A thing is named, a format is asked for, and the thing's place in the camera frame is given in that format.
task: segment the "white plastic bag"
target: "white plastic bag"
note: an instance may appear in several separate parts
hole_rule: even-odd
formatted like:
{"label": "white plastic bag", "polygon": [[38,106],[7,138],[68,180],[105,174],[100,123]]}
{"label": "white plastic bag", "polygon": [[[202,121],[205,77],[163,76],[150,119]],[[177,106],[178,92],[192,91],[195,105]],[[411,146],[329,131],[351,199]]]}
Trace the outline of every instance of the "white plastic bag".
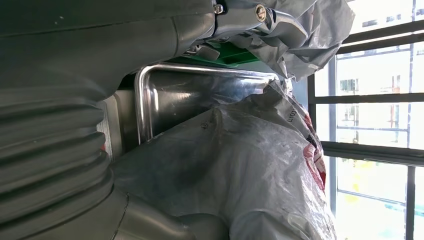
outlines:
{"label": "white plastic bag", "polygon": [[234,240],[336,238],[322,147],[275,82],[175,126],[113,165],[116,185],[174,216],[220,216]]}

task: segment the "plastic bag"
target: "plastic bag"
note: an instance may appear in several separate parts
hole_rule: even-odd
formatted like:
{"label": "plastic bag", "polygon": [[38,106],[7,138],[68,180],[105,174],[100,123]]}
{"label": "plastic bag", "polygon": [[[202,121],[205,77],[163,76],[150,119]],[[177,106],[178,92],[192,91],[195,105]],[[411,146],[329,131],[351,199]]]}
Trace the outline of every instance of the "plastic bag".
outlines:
{"label": "plastic bag", "polygon": [[221,217],[230,238],[331,240],[322,146],[273,82],[154,137],[112,165],[115,184],[174,216]]}
{"label": "plastic bag", "polygon": [[300,80],[322,69],[336,54],[342,41],[349,36],[355,18],[346,0],[261,0],[259,2],[268,8],[292,15],[308,33],[307,41],[299,48],[288,48],[284,43],[280,46],[270,46],[258,37],[254,37],[250,46],[246,47],[258,59],[285,78],[293,74],[297,80]]}

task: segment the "window frame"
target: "window frame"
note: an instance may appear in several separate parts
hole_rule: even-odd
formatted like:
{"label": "window frame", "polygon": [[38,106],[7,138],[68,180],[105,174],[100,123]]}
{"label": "window frame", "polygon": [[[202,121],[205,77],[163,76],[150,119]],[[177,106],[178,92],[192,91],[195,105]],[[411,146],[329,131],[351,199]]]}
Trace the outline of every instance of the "window frame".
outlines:
{"label": "window frame", "polygon": [[[411,44],[411,58],[414,57],[413,44],[424,42],[424,33],[418,32],[424,30],[424,20],[379,28],[351,34],[337,55],[346,56],[353,52],[367,51],[393,46]],[[337,186],[337,161],[336,158],[356,159],[392,164],[401,164],[407,166],[406,183],[406,217],[405,217],[405,240],[414,239],[414,217],[415,217],[415,171],[416,166],[424,166],[424,150],[399,148],[388,146],[371,146],[364,144],[336,142],[335,131],[337,129],[336,104],[359,104],[359,103],[408,103],[408,143],[410,134],[410,113],[411,103],[424,102],[424,93],[412,93],[412,74],[409,76],[409,93],[388,93],[372,95],[336,95],[336,56],[328,63],[328,93],[329,96],[315,95],[315,75],[307,78],[308,111],[314,129],[317,129],[317,104],[329,105],[329,139],[331,141],[322,141],[324,155],[329,157],[329,198],[330,208],[336,215],[336,196]]]}

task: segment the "green plastic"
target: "green plastic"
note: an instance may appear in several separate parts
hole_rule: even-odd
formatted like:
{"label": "green plastic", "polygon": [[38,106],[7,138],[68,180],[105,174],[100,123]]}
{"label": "green plastic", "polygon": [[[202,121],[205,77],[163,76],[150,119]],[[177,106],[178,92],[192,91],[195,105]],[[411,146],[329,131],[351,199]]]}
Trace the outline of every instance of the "green plastic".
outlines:
{"label": "green plastic", "polygon": [[218,59],[215,61],[205,60],[204,58],[199,56],[183,56],[183,57],[179,57],[178,59],[181,59],[182,62],[186,62],[183,59],[189,58],[195,61],[230,66],[230,67],[237,67],[239,64],[259,61],[259,59],[255,57],[253,54],[251,54],[248,50],[244,48],[238,48],[230,42],[209,43],[209,44],[212,45],[220,53]]}

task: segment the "glass pane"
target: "glass pane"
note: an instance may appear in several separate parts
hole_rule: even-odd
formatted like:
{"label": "glass pane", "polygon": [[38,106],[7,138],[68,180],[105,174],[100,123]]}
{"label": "glass pane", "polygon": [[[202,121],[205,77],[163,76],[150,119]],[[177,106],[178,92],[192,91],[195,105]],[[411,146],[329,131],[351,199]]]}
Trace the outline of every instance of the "glass pane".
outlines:
{"label": "glass pane", "polygon": [[421,0],[416,1],[416,12],[413,11],[413,0],[352,0],[348,4],[355,12],[351,34],[386,28],[422,19],[419,11]]}
{"label": "glass pane", "polygon": [[401,209],[390,207],[380,200],[339,192],[336,200],[338,238],[403,240],[405,213]]}
{"label": "glass pane", "polygon": [[407,172],[405,165],[337,158],[339,190],[399,203],[405,203]]}
{"label": "glass pane", "polygon": [[424,239],[424,167],[415,168],[414,239]]}
{"label": "glass pane", "polygon": [[315,95],[424,93],[424,42],[339,54],[315,74]]}
{"label": "glass pane", "polygon": [[321,141],[424,150],[423,110],[424,102],[318,104],[316,132]]}
{"label": "glass pane", "polygon": [[336,158],[338,238],[403,240],[407,171],[399,164]]}

